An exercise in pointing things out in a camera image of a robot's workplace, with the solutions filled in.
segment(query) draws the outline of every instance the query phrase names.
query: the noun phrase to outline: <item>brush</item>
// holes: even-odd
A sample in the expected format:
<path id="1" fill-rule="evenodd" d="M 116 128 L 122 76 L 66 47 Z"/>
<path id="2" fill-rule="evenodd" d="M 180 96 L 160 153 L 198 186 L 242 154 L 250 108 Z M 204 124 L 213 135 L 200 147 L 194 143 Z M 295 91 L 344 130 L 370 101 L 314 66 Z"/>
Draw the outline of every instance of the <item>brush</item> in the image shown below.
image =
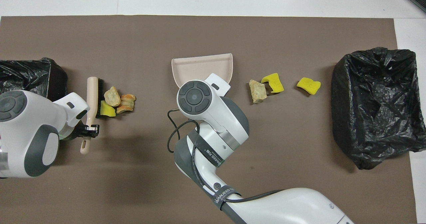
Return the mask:
<path id="1" fill-rule="evenodd" d="M 104 83 L 103 80 L 99 79 L 97 77 L 89 77 L 87 79 L 86 102 L 87 102 L 88 106 L 90 107 L 90 110 L 86 114 L 86 117 L 87 117 L 86 125 L 88 127 L 92 126 L 92 124 L 94 123 L 94 120 L 96 118 L 96 115 L 98 113 L 100 114 L 101 99 L 102 99 L 102 87 L 104 86 L 103 83 Z M 86 137 L 83 138 L 83 141 L 81 143 L 81 148 L 80 148 L 81 154 L 89 153 L 91 139 L 92 138 L 89 137 L 89 136 L 86 136 Z"/>

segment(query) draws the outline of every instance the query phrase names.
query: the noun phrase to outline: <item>black object in corner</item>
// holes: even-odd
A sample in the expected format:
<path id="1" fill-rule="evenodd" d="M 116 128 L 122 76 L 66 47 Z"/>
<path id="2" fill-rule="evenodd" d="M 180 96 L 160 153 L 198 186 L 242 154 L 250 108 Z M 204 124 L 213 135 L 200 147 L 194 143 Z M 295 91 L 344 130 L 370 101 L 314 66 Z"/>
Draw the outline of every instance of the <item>black object in corner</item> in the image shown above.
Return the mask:
<path id="1" fill-rule="evenodd" d="M 374 48 L 345 55 L 331 80 L 334 140 L 358 169 L 426 148 L 415 53 Z"/>
<path id="2" fill-rule="evenodd" d="M 67 74 L 53 59 L 0 60 L 0 94 L 26 90 L 54 102 L 67 94 L 67 81 Z"/>

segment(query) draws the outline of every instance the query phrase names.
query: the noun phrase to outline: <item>brush handle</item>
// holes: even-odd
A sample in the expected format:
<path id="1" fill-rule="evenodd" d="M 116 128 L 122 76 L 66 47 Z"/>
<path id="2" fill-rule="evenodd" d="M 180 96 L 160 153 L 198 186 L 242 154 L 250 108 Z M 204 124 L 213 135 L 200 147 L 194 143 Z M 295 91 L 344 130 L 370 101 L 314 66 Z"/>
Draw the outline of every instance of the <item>brush handle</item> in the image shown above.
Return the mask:
<path id="1" fill-rule="evenodd" d="M 87 79 L 87 98 L 86 102 L 90 107 L 90 110 L 87 112 L 86 125 L 89 127 L 93 124 L 96 112 L 98 111 L 98 78 L 90 77 Z M 80 153 L 87 154 L 89 153 L 90 148 L 90 137 L 84 137 L 81 143 Z"/>

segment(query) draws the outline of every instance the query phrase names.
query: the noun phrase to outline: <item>black strap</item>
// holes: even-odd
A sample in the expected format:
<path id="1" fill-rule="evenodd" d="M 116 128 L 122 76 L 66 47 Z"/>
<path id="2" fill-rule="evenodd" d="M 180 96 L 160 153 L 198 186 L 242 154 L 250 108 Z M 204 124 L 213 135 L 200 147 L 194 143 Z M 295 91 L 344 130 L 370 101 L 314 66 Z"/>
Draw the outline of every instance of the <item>black strap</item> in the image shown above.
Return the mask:
<path id="1" fill-rule="evenodd" d="M 203 156 L 214 166 L 220 167 L 225 160 L 200 136 L 195 130 L 192 130 L 189 134 L 189 139 L 197 147 L 197 149 L 203 154 Z"/>
<path id="2" fill-rule="evenodd" d="M 239 193 L 237 193 L 236 190 L 233 189 L 233 187 L 225 185 L 225 186 L 219 188 L 219 190 L 217 190 L 217 192 L 213 195 L 213 197 L 212 197 L 213 203 L 215 204 L 215 206 L 217 208 L 222 210 L 222 205 L 226 201 L 226 198 L 229 195 L 234 194 L 234 193 L 239 195 Z"/>

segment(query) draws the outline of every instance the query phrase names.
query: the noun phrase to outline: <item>circular button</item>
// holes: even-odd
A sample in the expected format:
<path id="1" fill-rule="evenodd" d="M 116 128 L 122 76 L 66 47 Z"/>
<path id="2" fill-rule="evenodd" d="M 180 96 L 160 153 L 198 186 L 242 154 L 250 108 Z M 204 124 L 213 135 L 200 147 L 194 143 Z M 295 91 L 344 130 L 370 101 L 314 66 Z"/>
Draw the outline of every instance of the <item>circular button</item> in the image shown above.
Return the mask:
<path id="1" fill-rule="evenodd" d="M 219 188 L 221 187 L 220 186 L 220 183 L 214 183 L 214 185 L 213 185 L 213 187 L 214 187 L 214 189 L 216 189 L 216 190 L 219 190 Z"/>
<path id="2" fill-rule="evenodd" d="M 7 97 L 0 100 L 0 112 L 8 112 L 13 107 L 15 107 L 15 99 Z"/>
<path id="3" fill-rule="evenodd" d="M 187 94 L 187 101 L 188 103 L 192 105 L 197 105 L 198 103 L 201 102 L 202 99 L 203 99 L 203 95 L 201 94 L 201 91 L 199 91 L 198 89 L 192 89 Z"/>

